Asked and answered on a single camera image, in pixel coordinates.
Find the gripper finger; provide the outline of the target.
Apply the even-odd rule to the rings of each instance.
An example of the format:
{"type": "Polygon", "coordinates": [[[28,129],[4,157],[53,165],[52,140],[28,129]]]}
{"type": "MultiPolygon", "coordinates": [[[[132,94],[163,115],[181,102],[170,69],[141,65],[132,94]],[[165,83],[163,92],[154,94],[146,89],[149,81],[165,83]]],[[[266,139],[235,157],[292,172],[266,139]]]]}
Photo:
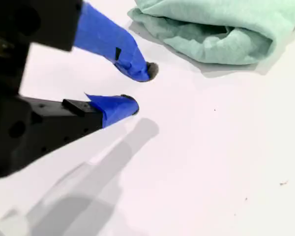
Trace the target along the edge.
{"type": "Polygon", "coordinates": [[[127,30],[88,2],[82,6],[74,46],[104,57],[123,75],[137,82],[153,80],[159,71],[156,63],[144,59],[135,39],[127,30]]]}
{"type": "Polygon", "coordinates": [[[0,178],[44,155],[137,114],[131,96],[88,96],[62,102],[0,96],[0,178]]]}

